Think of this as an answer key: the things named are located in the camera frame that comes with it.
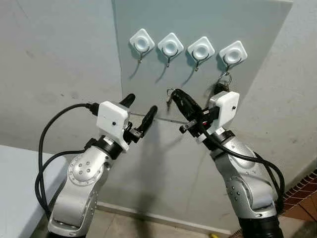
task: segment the adhesive wall hook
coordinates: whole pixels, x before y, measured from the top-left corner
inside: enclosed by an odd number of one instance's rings
[[[195,71],[198,66],[214,55],[215,51],[206,36],[201,37],[187,48],[188,53],[195,61]]]
[[[219,52],[219,56],[221,57],[223,63],[226,65],[227,71],[229,71],[230,68],[244,61],[248,57],[248,54],[244,49],[241,41],[235,41],[231,45],[222,49]]]
[[[159,43],[158,48],[162,54],[167,58],[166,67],[169,67],[170,60],[176,57],[184,50],[184,46],[179,41],[174,33],[169,33]]]
[[[151,51],[155,46],[154,41],[143,28],[137,31],[137,33],[130,38],[129,42],[140,55],[138,63],[141,63],[144,55]]]

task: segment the metal hook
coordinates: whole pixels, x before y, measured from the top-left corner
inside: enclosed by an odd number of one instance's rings
[[[165,54],[164,50],[163,50],[163,47],[162,47],[162,53],[163,55],[167,58],[167,64],[166,64],[166,67],[168,68],[169,67],[169,62],[170,62],[170,59],[173,58],[174,56],[176,56],[178,54],[178,49],[176,51],[175,54],[173,54],[172,56],[168,56],[167,54]]]
[[[239,63],[241,63],[242,62],[242,58],[240,57],[240,59],[239,59],[239,61],[238,62],[236,62],[236,63],[228,63],[227,61],[226,61],[226,54],[222,57],[222,60],[223,60],[223,62],[225,63],[225,65],[226,65],[226,71],[228,72],[232,67],[234,67],[234,66],[236,66],[236,65],[238,65]]]
[[[168,88],[166,91],[167,98],[166,98],[166,103],[169,105],[172,101],[172,94],[176,90],[176,88]]]
[[[197,72],[197,71],[198,71],[198,66],[199,66],[199,64],[203,63],[204,61],[206,61],[206,60],[208,59],[209,53],[208,53],[208,55],[207,55],[205,58],[203,58],[203,59],[201,59],[201,60],[198,60],[198,59],[196,59],[195,56],[194,56],[194,51],[192,51],[192,57],[193,57],[193,59],[196,61],[195,72]]]
[[[224,76],[229,76],[229,81],[227,82],[227,84],[229,85],[229,84],[232,82],[232,75],[230,74],[229,71],[223,72],[223,73],[219,76],[217,83],[219,83],[219,82],[221,81],[221,79],[222,79]]]
[[[139,53],[139,55],[140,55],[140,58],[138,59],[138,63],[142,63],[143,55],[144,55],[146,52],[149,51],[150,46],[148,46],[148,48],[147,48],[146,51],[140,52],[140,51],[138,51],[138,49],[135,47],[135,43],[134,43],[133,45],[134,45],[134,48],[136,49],[136,51],[137,51],[137,52]]]

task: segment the gray panel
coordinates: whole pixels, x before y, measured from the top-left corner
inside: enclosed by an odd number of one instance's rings
[[[276,0],[113,0],[123,95],[133,92],[137,99],[133,112],[144,114],[151,105],[159,107],[159,117],[184,120],[166,107],[166,89],[181,87],[201,105],[209,98],[224,65],[218,52],[241,40],[248,59],[233,70],[231,90],[241,99],[247,94],[267,52],[291,8],[291,2]],[[130,37],[145,28],[157,43],[174,32],[185,48],[207,36],[216,54],[193,72],[194,61],[183,51],[170,68],[157,47],[138,65],[138,54],[129,44]]]

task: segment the white plastic housing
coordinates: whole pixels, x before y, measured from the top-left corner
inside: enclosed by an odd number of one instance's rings
[[[220,108],[218,119],[213,121],[216,128],[219,128],[231,121],[237,112],[240,94],[236,92],[228,92],[218,98],[215,105]]]
[[[235,64],[244,61],[248,54],[241,41],[236,41],[219,52],[219,56],[225,64]]]
[[[155,43],[145,29],[140,29],[129,40],[130,44],[140,53],[149,52]]]
[[[184,50],[184,46],[177,38],[177,36],[172,32],[165,36],[158,43],[158,48],[160,51],[162,51],[165,55],[169,57],[177,56]]]
[[[203,36],[199,40],[195,41],[187,48],[188,53],[194,60],[206,60],[214,55],[215,51],[210,41],[206,36]]]
[[[124,129],[127,127],[130,117],[128,108],[111,103],[109,101],[100,103],[97,117],[97,126],[100,133],[118,143],[124,152],[129,145],[123,139]]]

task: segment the wall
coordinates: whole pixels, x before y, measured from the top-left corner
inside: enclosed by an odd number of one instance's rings
[[[316,159],[317,2],[296,1],[232,129],[290,182]],[[0,144],[37,149],[62,108],[120,98],[109,0],[2,0]],[[97,134],[80,109],[49,131],[46,152],[79,149]],[[101,200],[206,226],[238,228],[223,182],[201,145],[156,121],[116,161]]]

